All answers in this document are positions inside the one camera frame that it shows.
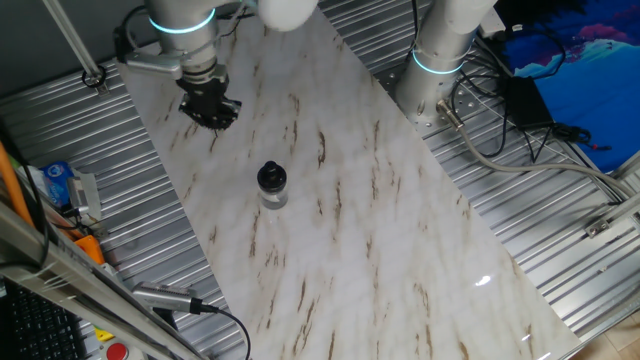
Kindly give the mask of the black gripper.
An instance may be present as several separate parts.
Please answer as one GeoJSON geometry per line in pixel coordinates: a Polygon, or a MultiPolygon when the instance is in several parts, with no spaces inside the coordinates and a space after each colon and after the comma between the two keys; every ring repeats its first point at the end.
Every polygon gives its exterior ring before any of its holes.
{"type": "Polygon", "coordinates": [[[240,101],[224,98],[228,82],[227,75],[216,76],[199,84],[180,79],[178,86],[185,95],[179,111],[199,126],[208,126],[205,117],[216,117],[217,130],[226,130],[237,120],[242,107],[240,101]]]}

